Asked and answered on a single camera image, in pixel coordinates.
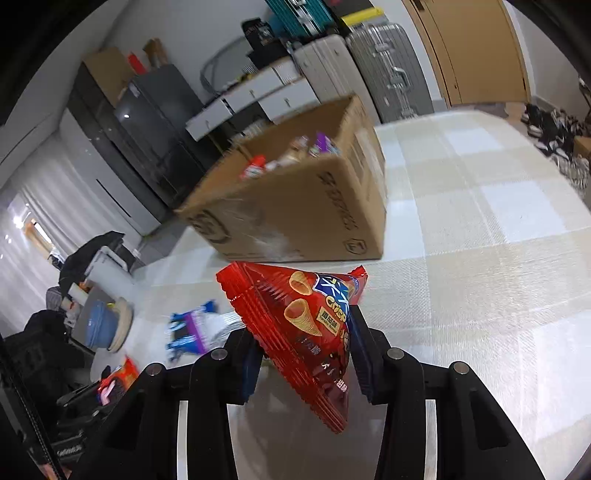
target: suitcase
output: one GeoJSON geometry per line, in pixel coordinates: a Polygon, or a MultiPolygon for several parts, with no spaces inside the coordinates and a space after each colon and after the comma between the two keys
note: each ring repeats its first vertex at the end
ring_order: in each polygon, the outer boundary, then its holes
{"type": "Polygon", "coordinates": [[[398,24],[367,25],[347,37],[382,122],[433,113],[417,55],[398,24]]]}
{"type": "Polygon", "coordinates": [[[322,33],[334,23],[322,0],[265,0],[292,37],[322,33]]]}
{"type": "Polygon", "coordinates": [[[361,99],[374,125],[381,123],[374,101],[343,37],[330,35],[308,43],[294,52],[294,59],[318,100],[328,102],[354,93],[361,99]]]}

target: open cardboard box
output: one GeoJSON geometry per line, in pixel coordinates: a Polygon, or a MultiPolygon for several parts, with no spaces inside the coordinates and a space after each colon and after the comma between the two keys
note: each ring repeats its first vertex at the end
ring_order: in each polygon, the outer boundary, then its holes
{"type": "Polygon", "coordinates": [[[301,113],[228,152],[177,211],[230,260],[379,258],[386,219],[384,155],[358,97],[301,113]],[[340,155],[307,157],[239,180],[255,155],[279,158],[296,137],[330,137],[340,155]]]}

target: orange snack bag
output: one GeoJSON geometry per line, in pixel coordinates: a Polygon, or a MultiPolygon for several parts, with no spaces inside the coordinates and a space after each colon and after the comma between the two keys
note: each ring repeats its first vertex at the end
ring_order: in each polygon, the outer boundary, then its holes
{"type": "Polygon", "coordinates": [[[349,305],[367,282],[349,274],[233,262],[217,273],[230,303],[277,369],[335,433],[347,425],[349,305]]]}

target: silver suitcase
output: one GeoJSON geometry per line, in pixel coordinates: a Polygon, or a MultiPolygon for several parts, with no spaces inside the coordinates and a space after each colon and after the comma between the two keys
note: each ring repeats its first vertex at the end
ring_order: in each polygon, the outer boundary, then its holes
{"type": "Polygon", "coordinates": [[[374,99],[382,122],[433,113],[417,55],[398,24],[367,25],[347,45],[374,99]]]}

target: white curtain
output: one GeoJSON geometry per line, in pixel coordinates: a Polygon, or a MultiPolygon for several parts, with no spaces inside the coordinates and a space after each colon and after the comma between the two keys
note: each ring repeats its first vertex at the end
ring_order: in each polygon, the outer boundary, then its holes
{"type": "Polygon", "coordinates": [[[21,331],[33,313],[45,308],[45,293],[59,278],[59,271],[15,225],[21,204],[17,197],[0,212],[0,320],[4,317],[9,333],[21,331]]]}
{"type": "Polygon", "coordinates": [[[8,209],[0,210],[0,319],[5,318],[9,330],[22,330],[33,313],[45,308],[46,291],[59,279],[59,271],[15,224],[29,210],[29,218],[39,221],[64,257],[111,230],[125,233],[130,247],[141,241],[121,214],[91,191],[69,155],[56,132],[9,180],[15,197],[8,209]]]}
{"type": "Polygon", "coordinates": [[[136,247],[139,233],[92,192],[69,155],[56,132],[11,177],[53,244],[66,257],[91,238],[114,230],[125,233],[126,244],[136,247]]]}

